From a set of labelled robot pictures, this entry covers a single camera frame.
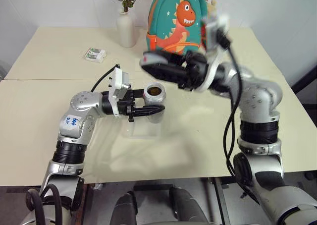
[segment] vase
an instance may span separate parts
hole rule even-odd
[[[128,12],[120,11],[117,18],[117,30],[121,46],[133,47],[136,44],[135,27],[133,19]]]

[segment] sticker on robot arm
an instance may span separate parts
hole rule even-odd
[[[67,115],[64,120],[64,128],[67,130],[72,130],[80,124],[81,117],[75,115]]]

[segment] backpack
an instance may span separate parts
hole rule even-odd
[[[148,18],[148,50],[179,54],[198,50],[201,19],[207,12],[205,0],[153,0]]]

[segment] table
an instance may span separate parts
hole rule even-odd
[[[59,31],[57,35],[62,36],[74,32],[73,42],[63,43],[65,48],[72,49],[73,57],[67,58],[63,52],[41,50],[40,39],[46,41],[50,31],[52,35]],[[70,99],[77,92],[89,90],[106,70],[106,65],[81,60],[81,53],[84,54],[88,47],[103,46],[93,40],[84,46],[83,36],[88,32],[97,36],[97,33],[108,31],[113,30],[40,28],[6,80],[0,82],[0,186],[41,184],[55,150],[59,120],[67,111]],[[278,110],[281,112],[279,138],[285,171],[317,169],[316,127],[283,75],[250,29],[231,29],[230,35],[234,39],[237,60],[258,77],[278,82],[284,92]],[[61,43],[53,39],[47,45],[58,49],[56,46]],[[79,46],[83,50],[81,53],[75,50]],[[139,48],[144,46],[139,39],[135,47],[124,49],[128,60],[120,59],[124,62],[122,69],[132,75],[130,83],[134,89],[154,81],[138,67],[137,57],[142,54],[136,53],[141,53]],[[43,52],[34,57],[30,48]],[[109,48],[108,56],[119,55],[117,51],[122,50],[119,46]],[[107,85],[105,80],[96,91],[107,90]],[[161,137],[127,138],[126,118],[108,116],[99,119],[86,152],[82,174],[86,183],[229,175],[222,150],[223,130],[230,112],[229,100],[209,92],[181,91],[166,82],[163,85],[167,99]],[[240,132],[238,122],[239,113],[236,114],[237,135]],[[236,145],[233,154],[238,152]]]

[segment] dinosaur print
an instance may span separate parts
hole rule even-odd
[[[172,21],[175,27],[171,28],[169,36],[166,35],[164,39],[156,36],[156,44],[168,52],[182,54],[186,46],[198,45],[186,42],[187,37],[190,35],[186,27],[192,26],[195,23],[196,14],[188,1],[180,0],[179,3],[176,3],[176,12],[174,15],[176,18]]]

